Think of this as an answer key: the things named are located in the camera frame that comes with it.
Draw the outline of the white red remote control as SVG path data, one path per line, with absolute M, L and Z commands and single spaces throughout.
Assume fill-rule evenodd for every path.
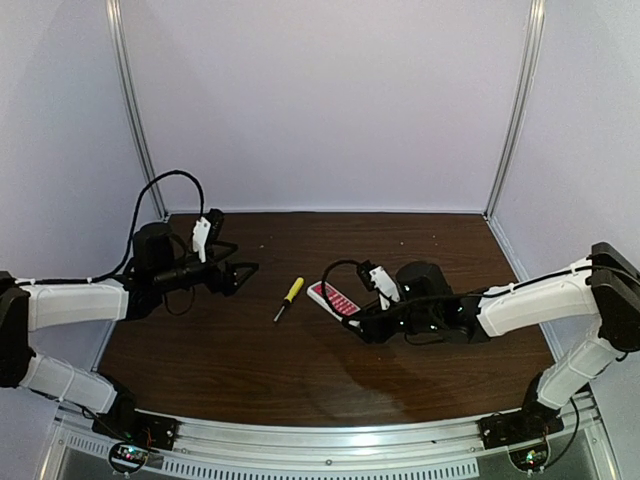
M 306 289 L 307 296 L 328 312 L 341 325 L 343 319 L 355 315 L 361 308 L 328 282 L 318 281 Z

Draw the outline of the yellow handled screwdriver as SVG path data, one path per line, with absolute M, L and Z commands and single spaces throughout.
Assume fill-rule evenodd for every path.
M 278 312 L 273 318 L 274 323 L 277 323 L 280 320 L 281 316 L 284 314 L 284 312 L 292 305 L 295 298 L 299 294 L 300 290 L 304 286 L 304 283 L 305 283 L 305 280 L 303 277 L 298 277 L 295 279 L 295 281 L 290 286 L 287 294 L 284 296 Z

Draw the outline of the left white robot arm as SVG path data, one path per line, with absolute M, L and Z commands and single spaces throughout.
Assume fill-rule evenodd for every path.
M 132 257 L 103 279 L 19 280 L 2 272 L 2 387 L 73 403 L 112 436 L 132 438 L 141 423 L 134 395 L 113 379 L 36 352 L 29 335 L 60 325 L 141 320 L 166 305 L 169 293 L 198 285 L 213 294 L 235 294 L 259 266 L 228 262 L 238 247 L 219 240 L 219 230 L 200 218 L 185 244 L 168 224 L 147 224 L 130 240 Z

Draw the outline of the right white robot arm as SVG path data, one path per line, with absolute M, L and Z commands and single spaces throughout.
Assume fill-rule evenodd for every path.
M 516 428 L 540 435 L 571 397 L 620 355 L 639 349 L 639 272 L 606 242 L 556 272 L 528 281 L 455 293 L 441 268 L 416 261 L 390 277 L 381 267 L 358 273 L 379 302 L 342 325 L 367 343 L 430 334 L 442 343 L 484 343 L 511 331 L 569 317 L 593 322 L 580 343 L 530 383 Z

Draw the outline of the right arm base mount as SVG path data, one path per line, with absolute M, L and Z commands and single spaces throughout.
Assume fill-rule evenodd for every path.
M 575 415 L 574 428 L 563 449 L 552 454 L 548 437 L 562 431 L 564 423 L 560 409 L 551 409 L 537 400 L 541 377 L 542 374 L 539 373 L 530 382 L 520 409 L 509 413 L 494 412 L 476 422 L 485 450 L 536 441 L 531 447 L 508 452 L 512 466 L 529 476 L 546 472 L 566 455 L 577 437 L 581 423 L 576 402 L 570 398 Z

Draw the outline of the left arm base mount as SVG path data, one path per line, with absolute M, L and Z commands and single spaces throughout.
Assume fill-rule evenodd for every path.
M 115 383 L 116 397 L 107 413 L 84 411 L 93 421 L 92 431 L 117 441 L 107 454 L 116 474 L 129 478 L 139 472 L 153 454 L 171 451 L 179 421 L 173 417 L 144 413 L 136 409 L 135 395 Z

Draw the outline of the front aluminium rail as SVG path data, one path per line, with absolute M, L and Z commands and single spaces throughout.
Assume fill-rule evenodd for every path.
M 39 479 L 618 479 L 593 395 L 562 410 L 563 430 L 488 449 L 476 416 L 373 427 L 275 427 L 180 418 L 170 450 L 115 470 L 115 440 L 63 407 Z

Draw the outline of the right aluminium frame post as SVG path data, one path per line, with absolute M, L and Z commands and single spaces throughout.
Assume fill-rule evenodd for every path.
M 534 84 L 540 57 L 545 17 L 546 2 L 544 0 L 531 1 L 511 114 L 501 149 L 497 171 L 486 208 L 484 210 L 484 218 L 487 221 L 490 221 L 495 216 L 502 192 L 506 185 L 509 169 L 515 156 L 522 127 L 524 125 L 527 103 Z

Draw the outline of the aluminium frame post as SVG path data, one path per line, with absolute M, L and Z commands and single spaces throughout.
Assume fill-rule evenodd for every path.
M 130 65 L 125 28 L 122 15 L 122 2 L 106 0 L 106 15 L 108 27 L 115 55 L 116 70 L 119 76 L 120 88 L 131 136 L 140 165 L 143 179 L 146 183 L 156 177 L 156 171 L 151 160 L 151 154 L 144 132 L 142 115 L 135 91 L 133 72 Z
M 486 208 L 484 210 L 484 218 L 487 221 L 490 221 L 495 216 L 502 192 L 506 185 L 509 169 L 515 156 L 522 127 L 524 125 L 527 103 L 534 84 L 540 57 L 545 17 L 546 2 L 544 0 L 531 1 L 511 114 L 501 149 L 497 171 Z

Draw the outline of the left aluminium frame post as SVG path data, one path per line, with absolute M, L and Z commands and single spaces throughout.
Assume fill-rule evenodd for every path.
M 156 177 L 156 171 L 151 160 L 151 154 L 144 132 L 142 115 L 135 91 L 133 72 L 130 65 L 125 28 L 122 15 L 122 2 L 106 0 L 106 15 L 108 27 L 115 55 L 116 70 L 119 76 L 120 88 L 131 136 L 140 165 L 143 179 L 146 183 Z

